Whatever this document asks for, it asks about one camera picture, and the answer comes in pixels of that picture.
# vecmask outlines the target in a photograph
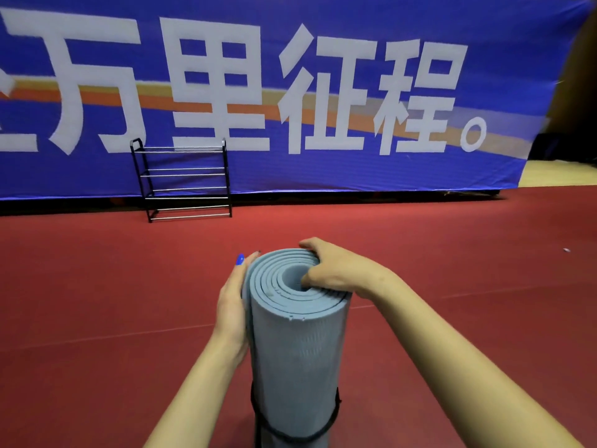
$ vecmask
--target rolled yoga mat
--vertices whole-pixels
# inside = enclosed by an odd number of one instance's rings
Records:
[[[351,293],[302,289],[300,279],[319,263],[301,248],[272,251],[249,267],[243,286],[253,370],[257,448],[297,447],[335,419],[340,358]],[[298,446],[326,448],[329,432]]]

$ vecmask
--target person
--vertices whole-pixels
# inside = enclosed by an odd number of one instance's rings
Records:
[[[372,301],[467,447],[582,447],[391,270],[318,238],[299,245],[320,261],[302,278],[303,287],[356,292]],[[237,261],[220,291],[213,334],[146,448],[208,446],[232,375],[247,353],[241,288],[258,255]]]

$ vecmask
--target forearm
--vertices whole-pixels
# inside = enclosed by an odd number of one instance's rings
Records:
[[[235,371],[235,354],[217,336],[190,370],[145,448],[207,447]]]
[[[551,415],[386,269],[365,292],[469,447],[581,447]]]

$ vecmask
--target person's left hand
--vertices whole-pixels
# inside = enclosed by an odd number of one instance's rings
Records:
[[[241,260],[242,255],[239,256],[232,273],[220,290],[218,299],[213,337],[217,338],[226,349],[232,350],[236,365],[243,360],[248,346],[241,290],[247,269],[259,254],[260,252],[256,251],[244,261]]]

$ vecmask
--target elastic band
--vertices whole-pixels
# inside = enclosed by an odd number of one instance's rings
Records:
[[[259,410],[259,406],[257,405],[257,399],[255,398],[254,387],[251,384],[251,405],[253,406],[253,412],[255,412],[255,448],[261,448],[261,430],[265,429],[267,432],[279,438],[280,440],[295,445],[304,445],[307,443],[311,443],[317,440],[319,437],[323,436],[326,432],[330,430],[336,418],[338,417],[338,412],[340,411],[340,403],[342,400],[340,399],[340,391],[336,388],[336,406],[334,407],[334,411],[330,416],[330,419],[325,424],[323,428],[318,430],[316,433],[312,434],[308,437],[291,437],[288,434],[284,434],[277,429],[272,428],[272,425],[267,421],[265,416]]]

